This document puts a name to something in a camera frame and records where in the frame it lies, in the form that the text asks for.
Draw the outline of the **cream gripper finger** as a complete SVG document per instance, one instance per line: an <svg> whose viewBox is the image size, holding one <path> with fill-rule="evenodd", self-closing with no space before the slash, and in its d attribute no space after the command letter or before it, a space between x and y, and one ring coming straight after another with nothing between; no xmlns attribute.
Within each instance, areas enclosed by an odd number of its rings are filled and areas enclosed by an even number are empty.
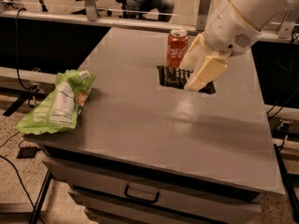
<svg viewBox="0 0 299 224"><path fill-rule="evenodd" d="M190 47L180 63L180 68L184 70L193 70L198 64L202 63L205 58L206 57L199 56L194 51L191 51Z"/></svg>
<svg viewBox="0 0 299 224"><path fill-rule="evenodd" d="M228 62L220 57L207 56L202 66L194 70L187 83L184 85L186 91L200 91L209 82L220 76L227 68Z"/></svg>

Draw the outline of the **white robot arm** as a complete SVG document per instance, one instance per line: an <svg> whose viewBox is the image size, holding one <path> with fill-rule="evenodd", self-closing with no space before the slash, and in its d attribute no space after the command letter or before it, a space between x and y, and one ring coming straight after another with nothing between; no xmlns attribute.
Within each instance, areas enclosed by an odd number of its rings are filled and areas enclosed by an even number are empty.
<svg viewBox="0 0 299 224"><path fill-rule="evenodd" d="M226 0L208 18L203 33L196 36L180 67L192 72L184 89L200 91L220 76L228 58L250 49L262 28L278 13L298 7L299 0Z"/></svg>

